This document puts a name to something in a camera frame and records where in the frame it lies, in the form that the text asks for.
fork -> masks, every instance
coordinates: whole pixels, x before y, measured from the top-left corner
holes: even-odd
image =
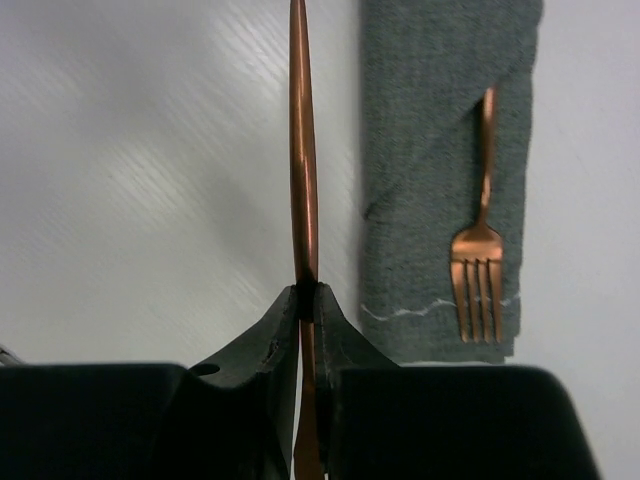
[[[478,297],[482,308],[485,342],[492,338],[489,303],[493,310],[496,342],[502,341],[502,238],[487,224],[491,198],[491,174],[495,153],[496,87],[489,88],[482,101],[481,144],[484,174],[480,209],[473,226],[458,233],[451,244],[451,282],[458,310],[460,337],[469,341],[467,305],[473,341],[480,341]]]

black holder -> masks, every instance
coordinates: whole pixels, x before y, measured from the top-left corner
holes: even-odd
[[[0,369],[3,479],[287,479],[296,287],[189,370]],[[571,401],[523,367],[400,368],[314,297],[318,436],[332,479],[596,479]]]

white background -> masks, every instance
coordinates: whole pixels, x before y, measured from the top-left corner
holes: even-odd
[[[356,316],[357,7],[308,0],[321,277]],[[516,362],[571,392],[605,476],[640,415],[640,4],[548,0]],[[0,343],[196,362],[292,282],[287,0],[0,4]]]

fork handle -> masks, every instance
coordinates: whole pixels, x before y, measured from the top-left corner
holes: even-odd
[[[496,96],[496,87],[493,86],[487,89],[482,100],[481,148],[484,173],[482,178],[482,195],[480,197],[480,212],[477,223],[487,223],[487,216],[489,214],[491,176],[493,174],[495,156]]]

gray cloth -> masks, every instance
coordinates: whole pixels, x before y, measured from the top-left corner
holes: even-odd
[[[398,362],[513,355],[539,0],[366,0],[362,14],[363,333]],[[504,239],[502,344],[463,344],[453,236],[477,213],[475,106],[498,84],[489,224]]]

